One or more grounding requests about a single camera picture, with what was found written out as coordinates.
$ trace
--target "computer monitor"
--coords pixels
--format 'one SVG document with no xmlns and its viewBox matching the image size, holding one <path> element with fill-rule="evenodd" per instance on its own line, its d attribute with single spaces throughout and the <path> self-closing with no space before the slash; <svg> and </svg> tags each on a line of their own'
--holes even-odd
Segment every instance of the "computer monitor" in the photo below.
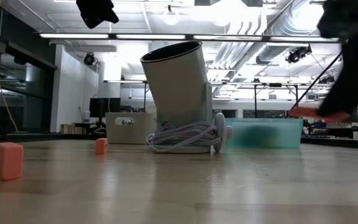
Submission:
<svg viewBox="0 0 358 224">
<path fill-rule="evenodd" d="M 101 126 L 104 114 L 108 112 L 120 112 L 120 104 L 120 98 L 91 98 L 89 111 L 91 112 L 92 118 L 99 118 L 97 125 Z"/>
</svg>

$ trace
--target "table surface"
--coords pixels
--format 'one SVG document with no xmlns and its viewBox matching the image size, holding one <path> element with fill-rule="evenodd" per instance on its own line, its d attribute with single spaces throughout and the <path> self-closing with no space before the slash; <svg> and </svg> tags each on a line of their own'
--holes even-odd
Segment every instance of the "table surface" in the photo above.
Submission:
<svg viewBox="0 0 358 224">
<path fill-rule="evenodd" d="M 358 223 L 358 149 L 152 154 L 94 141 L 25 142 L 0 181 L 0 223 Z"/>
</svg>

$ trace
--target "security camera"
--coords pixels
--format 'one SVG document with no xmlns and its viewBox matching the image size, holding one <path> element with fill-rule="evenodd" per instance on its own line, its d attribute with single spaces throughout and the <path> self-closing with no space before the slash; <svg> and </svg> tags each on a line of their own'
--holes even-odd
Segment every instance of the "security camera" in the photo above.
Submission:
<svg viewBox="0 0 358 224">
<path fill-rule="evenodd" d="M 86 53 L 86 56 L 84 58 L 84 64 L 90 65 L 90 66 L 96 64 L 96 59 L 94 57 L 94 53 Z"/>
</svg>

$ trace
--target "white cable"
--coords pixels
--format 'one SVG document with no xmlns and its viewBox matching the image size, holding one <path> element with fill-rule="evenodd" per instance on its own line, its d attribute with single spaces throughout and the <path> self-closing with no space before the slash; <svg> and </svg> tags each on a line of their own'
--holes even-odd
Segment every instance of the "white cable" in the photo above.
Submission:
<svg viewBox="0 0 358 224">
<path fill-rule="evenodd" d="M 168 152 L 182 146 L 212 146 L 222 141 L 222 138 L 217 135 L 217 130 L 215 125 L 206 121 L 195 122 L 180 128 L 170 126 L 166 131 L 147 136 L 146 145 L 153 152 Z M 174 145 L 166 149 L 155 147 L 164 143 Z"/>
</svg>

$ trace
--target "orange foam block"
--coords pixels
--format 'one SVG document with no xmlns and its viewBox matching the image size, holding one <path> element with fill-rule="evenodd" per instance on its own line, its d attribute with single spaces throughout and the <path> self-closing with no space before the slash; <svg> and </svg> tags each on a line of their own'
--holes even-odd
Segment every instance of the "orange foam block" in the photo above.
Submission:
<svg viewBox="0 0 358 224">
<path fill-rule="evenodd" d="M 0 179 L 11 180 L 23 173 L 23 146 L 13 143 L 0 143 Z"/>
<path fill-rule="evenodd" d="M 100 138 L 96 140 L 96 155 L 103 155 L 107 152 L 107 138 Z"/>
</svg>

